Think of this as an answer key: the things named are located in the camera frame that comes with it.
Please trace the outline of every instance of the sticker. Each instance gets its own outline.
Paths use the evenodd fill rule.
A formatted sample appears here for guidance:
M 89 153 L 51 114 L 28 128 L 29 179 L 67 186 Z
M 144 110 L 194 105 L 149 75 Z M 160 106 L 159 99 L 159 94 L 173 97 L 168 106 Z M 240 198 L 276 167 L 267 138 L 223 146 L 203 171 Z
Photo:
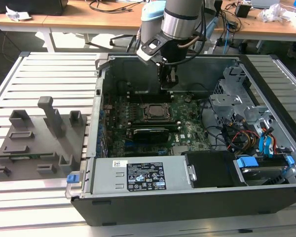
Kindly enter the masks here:
M 113 167 L 126 167 L 127 160 L 113 160 Z
M 167 189 L 162 162 L 137 164 L 126 163 L 126 165 L 128 191 L 135 192 Z

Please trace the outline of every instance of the blue cable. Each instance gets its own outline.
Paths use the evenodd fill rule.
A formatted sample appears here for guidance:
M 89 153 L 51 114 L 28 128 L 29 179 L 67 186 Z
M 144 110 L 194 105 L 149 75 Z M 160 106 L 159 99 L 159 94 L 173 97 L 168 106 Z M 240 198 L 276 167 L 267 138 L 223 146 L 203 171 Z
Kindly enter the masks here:
M 228 41 L 228 34 L 229 34 L 229 26 L 227 24 L 227 35 L 226 35 L 226 41 L 225 41 L 225 47 L 223 48 L 222 54 L 225 54 L 226 46 L 227 46 L 227 41 Z

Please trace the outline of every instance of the green circuit board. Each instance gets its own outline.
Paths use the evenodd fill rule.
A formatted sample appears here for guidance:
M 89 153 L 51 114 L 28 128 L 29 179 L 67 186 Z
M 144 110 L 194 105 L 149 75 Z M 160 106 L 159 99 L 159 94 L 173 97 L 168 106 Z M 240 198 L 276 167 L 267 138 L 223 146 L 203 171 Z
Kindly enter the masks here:
M 168 141 L 157 144 L 136 144 L 130 138 L 128 122 L 144 117 L 147 103 L 129 103 L 126 97 L 111 98 L 114 101 L 106 110 L 106 128 L 109 157 L 174 156 L 184 151 L 208 150 L 210 142 L 199 120 L 199 105 L 196 100 L 186 99 L 186 94 L 174 95 L 171 103 L 163 103 L 169 114 L 166 116 L 180 122 L 180 129 L 170 132 Z

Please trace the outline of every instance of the white paper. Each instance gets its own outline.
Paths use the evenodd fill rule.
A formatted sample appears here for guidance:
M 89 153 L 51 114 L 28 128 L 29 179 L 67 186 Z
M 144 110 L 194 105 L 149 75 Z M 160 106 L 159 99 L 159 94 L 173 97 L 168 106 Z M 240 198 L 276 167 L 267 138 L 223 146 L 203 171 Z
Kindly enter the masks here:
M 286 20 L 290 20 L 293 17 L 296 17 L 296 12 L 293 12 L 293 11 L 286 11 L 282 15 L 282 18 L 284 18 Z
M 17 12 L 9 9 L 7 6 L 6 9 L 6 15 L 13 21 L 19 21 L 19 20 L 28 20 L 31 19 L 31 16 L 27 12 Z

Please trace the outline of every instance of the black device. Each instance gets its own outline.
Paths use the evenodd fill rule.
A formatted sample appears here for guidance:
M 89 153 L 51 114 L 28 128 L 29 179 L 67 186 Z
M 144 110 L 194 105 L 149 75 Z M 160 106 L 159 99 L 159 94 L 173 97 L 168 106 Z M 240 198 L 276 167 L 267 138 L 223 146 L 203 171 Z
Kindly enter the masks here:
M 252 5 L 248 4 L 238 4 L 235 10 L 235 14 L 237 17 L 246 18 L 251 9 Z
M 68 0 L 0 0 L 0 13 L 6 13 L 6 6 L 18 12 L 59 16 Z

